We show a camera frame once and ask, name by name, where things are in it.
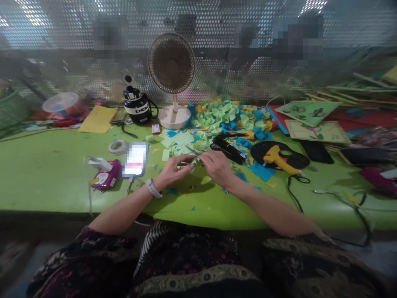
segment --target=fan base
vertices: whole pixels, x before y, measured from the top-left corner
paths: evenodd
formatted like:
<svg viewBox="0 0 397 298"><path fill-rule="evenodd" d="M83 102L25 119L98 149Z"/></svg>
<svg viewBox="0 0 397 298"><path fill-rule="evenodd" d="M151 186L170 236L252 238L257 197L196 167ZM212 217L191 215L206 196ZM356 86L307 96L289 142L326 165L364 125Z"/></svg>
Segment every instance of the fan base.
<svg viewBox="0 0 397 298"><path fill-rule="evenodd" d="M186 122L190 118L190 111L188 108L178 106L178 111L174 112L173 106L166 106L161 109L158 119L160 125L167 129L181 129L186 126Z"/></svg>

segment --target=tape roll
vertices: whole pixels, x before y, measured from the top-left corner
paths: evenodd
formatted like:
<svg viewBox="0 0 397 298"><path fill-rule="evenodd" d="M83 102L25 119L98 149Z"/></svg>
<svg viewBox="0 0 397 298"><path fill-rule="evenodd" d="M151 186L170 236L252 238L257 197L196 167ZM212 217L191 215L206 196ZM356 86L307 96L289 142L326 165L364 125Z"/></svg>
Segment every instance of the tape roll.
<svg viewBox="0 0 397 298"><path fill-rule="evenodd" d="M121 155L125 152L125 142L124 141L114 141L109 145L109 152L114 155Z"/></svg>

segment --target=hot glue gun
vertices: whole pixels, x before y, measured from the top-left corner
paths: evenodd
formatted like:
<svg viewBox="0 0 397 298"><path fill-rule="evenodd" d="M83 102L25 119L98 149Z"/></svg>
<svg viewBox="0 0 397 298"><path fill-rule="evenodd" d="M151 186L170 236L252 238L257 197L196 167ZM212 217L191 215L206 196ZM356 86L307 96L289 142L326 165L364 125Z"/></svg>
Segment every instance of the hot glue gun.
<svg viewBox="0 0 397 298"><path fill-rule="evenodd" d="M268 163L275 163L278 167L280 167L282 170L287 172L289 175L303 174L300 170L291 167L284 160L282 160L280 155L278 155L279 152L280 152L279 146L276 145L271 147L270 150L266 153L265 157L263 158L263 160L265 161L263 166L266 166L266 164Z"/></svg>

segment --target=table surface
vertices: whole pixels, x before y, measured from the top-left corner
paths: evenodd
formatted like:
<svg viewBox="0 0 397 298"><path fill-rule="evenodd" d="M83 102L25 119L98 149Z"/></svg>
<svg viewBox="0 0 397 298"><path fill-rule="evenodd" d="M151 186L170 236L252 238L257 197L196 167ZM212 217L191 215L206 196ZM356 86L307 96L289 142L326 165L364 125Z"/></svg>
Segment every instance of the table surface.
<svg viewBox="0 0 397 298"><path fill-rule="evenodd" d="M0 182L2 211L35 212L90 212L88 182L96 174L96 169L86 166L86 156L103 157L107 160L119 159L108 152L109 144L115 139L136 142L151 134L150 127L136 125L126 127L139 136L138 140L124 134L119 127L112 127L106 134L83 133L77 130L56 130L0 142ZM17 136L28 135L24 132ZM158 175L165 162L161 161L164 146L162 138L155 136L149 149L148 165L145 175L135 179L132 190L149 178ZM291 149L304 153L299 142L283 135L273 133L273 140L283 142ZM347 165L337 154L332 153L335 164L327 165L311 162L317 172L305 169L310 184L292 181L292 191L298 197L304 212L321 228L362 228L362 223L353 209L334 195L317 195L313 189L339 192L345 190L361 198L372 185L358 173L358 168ZM245 166L239 166L248 181L280 200L294 206L296 203L287 192L288 175L277 171L269 180L272 188ZM119 179L115 187L105 193L90 190L91 211L102 212L125 196L128 179ZM214 227L220 229L243 230L259 229L266 225L244 203L233 195L225 194L206 175L204 167L196 167L194 173L174 186L178 194L167 194L161 200L154 199L144 212L159 219L182 222L185 224ZM382 196L369 195L364 208L367 209L377 229L397 228L397 200Z"/></svg>

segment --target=perforated metal wall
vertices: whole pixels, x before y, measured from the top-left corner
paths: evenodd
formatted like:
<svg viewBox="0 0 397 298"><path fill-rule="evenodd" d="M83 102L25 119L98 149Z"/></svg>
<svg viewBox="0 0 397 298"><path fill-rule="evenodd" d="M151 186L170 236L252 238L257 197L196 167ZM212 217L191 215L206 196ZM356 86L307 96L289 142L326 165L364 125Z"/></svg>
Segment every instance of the perforated metal wall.
<svg viewBox="0 0 397 298"><path fill-rule="evenodd" d="M274 30L280 18L284 25ZM315 37L293 29L305 24L304 18L316 20L310 21L311 30L318 31ZM396 51L397 4L394 0L2 0L0 78L12 79L21 91L27 90L23 94L31 93L28 86L44 97L75 91L92 102L121 103L121 78L131 74L134 85L153 100L169 103L171 96L153 83L147 66L150 45L166 32L185 37L196 57L195 77L179 94L181 102L228 95L242 103L261 103L276 94L299 97L341 82L353 71L370 74L390 66L369 62Z"/></svg>

